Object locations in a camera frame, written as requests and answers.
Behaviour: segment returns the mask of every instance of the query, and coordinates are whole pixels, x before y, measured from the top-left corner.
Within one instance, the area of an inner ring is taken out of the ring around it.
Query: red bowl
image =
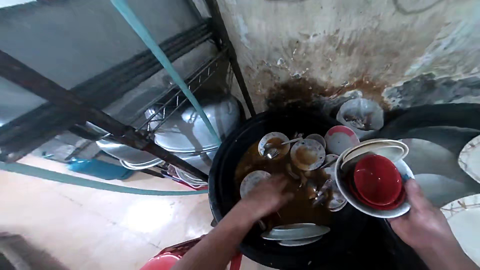
[[[355,183],[353,183],[352,180],[350,180],[348,182],[349,186],[350,186],[350,190],[351,192],[353,193],[353,195],[361,202],[363,203],[364,205],[366,206],[369,206],[371,208],[374,208],[374,209],[377,209],[377,210],[393,210],[395,208],[397,208],[398,206],[400,206],[404,201],[405,201],[405,197],[407,195],[407,193],[405,192],[405,189],[402,187],[402,190],[400,191],[400,195],[398,196],[398,198],[393,201],[393,203],[391,204],[387,204],[387,205],[375,205],[375,204],[371,204],[369,203],[368,201],[366,201],[361,195],[360,193],[358,192],[358,190],[356,189],[355,187]]]
[[[402,177],[389,159],[368,155],[355,165],[355,187],[369,203],[386,206],[393,203],[402,190]]]

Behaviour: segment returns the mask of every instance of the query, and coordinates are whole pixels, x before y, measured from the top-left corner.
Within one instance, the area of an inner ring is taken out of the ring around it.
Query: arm
[[[395,233],[431,270],[479,270],[463,252],[445,216],[425,198],[418,183],[408,180],[406,190],[411,209],[389,220]]]
[[[224,270],[255,222],[293,198],[282,193],[286,185],[282,176],[260,181],[172,270]]]

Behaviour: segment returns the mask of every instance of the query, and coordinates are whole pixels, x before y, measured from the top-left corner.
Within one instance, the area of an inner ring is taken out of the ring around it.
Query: red stool
[[[164,248],[155,257],[148,260],[148,262],[142,268],[140,268],[140,270],[169,270],[203,237],[204,235],[187,242]],[[239,252],[232,258],[232,261],[230,262],[230,270],[240,269],[241,257],[242,254]]]

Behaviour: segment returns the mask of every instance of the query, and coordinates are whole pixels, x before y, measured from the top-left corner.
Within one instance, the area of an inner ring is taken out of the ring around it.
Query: plastic bag
[[[375,101],[356,98],[342,104],[336,119],[361,139],[384,126],[384,110]]]

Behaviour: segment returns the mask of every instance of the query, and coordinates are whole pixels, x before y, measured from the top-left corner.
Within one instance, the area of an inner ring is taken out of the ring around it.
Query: hand
[[[414,249],[433,245],[458,245],[447,219],[440,209],[425,198],[418,183],[409,179],[405,185],[410,211],[389,219],[395,233]]]
[[[278,211],[288,201],[293,199],[293,193],[283,193],[288,178],[284,175],[274,175],[261,180],[242,199],[236,207],[242,209],[250,222],[256,222],[262,217]]]

